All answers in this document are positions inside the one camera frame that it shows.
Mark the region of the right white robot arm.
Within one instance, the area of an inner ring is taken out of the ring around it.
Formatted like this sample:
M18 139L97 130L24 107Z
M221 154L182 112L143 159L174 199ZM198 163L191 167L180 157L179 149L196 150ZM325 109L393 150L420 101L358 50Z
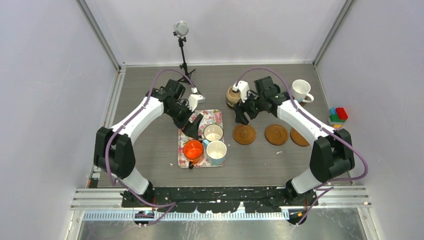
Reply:
M238 81L231 90L240 94L235 104L235 122L248 125L260 112L267 112L288 123L312 146L308 168L288 180L283 197L299 205L312 190L355 167L352 139L345 129L336 130L307 112L288 92L283 92L270 76L254 81L252 91L246 81Z

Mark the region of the beige mug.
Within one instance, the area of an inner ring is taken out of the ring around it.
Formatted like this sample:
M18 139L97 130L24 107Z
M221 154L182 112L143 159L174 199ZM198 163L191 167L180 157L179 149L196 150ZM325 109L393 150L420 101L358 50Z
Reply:
M239 92L234 92L233 87L230 86L226 92L226 103L230 105L236 105L241 100Z

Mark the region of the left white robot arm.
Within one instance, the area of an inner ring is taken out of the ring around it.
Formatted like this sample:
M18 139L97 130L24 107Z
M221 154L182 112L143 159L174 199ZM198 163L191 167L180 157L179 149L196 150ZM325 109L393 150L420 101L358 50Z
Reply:
M136 168L133 144L140 134L157 118L166 114L175 126L186 136L199 138L202 114L194 121L199 103L206 98L197 88L191 89L187 99L183 98L186 88L178 81L170 79L165 86L151 87L142 102L123 120L111 128L100 127L95 136L94 166L108 173L112 180L118 180L127 188L124 197L135 201L141 207L148 207L154 199L153 184L141 175Z

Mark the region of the white mug blue base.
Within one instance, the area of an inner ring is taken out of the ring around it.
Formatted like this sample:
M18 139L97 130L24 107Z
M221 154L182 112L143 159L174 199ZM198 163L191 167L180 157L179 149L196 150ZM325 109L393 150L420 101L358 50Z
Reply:
M299 103L312 103L315 100L310 91L311 85L303 79L297 79L291 85L292 96Z

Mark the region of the white mug brown rim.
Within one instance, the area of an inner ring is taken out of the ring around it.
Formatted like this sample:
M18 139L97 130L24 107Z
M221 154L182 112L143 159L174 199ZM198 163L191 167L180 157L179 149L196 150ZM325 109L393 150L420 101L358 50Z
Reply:
M224 130L219 124L209 124L203 129L203 138L209 142L220 141L224 137Z

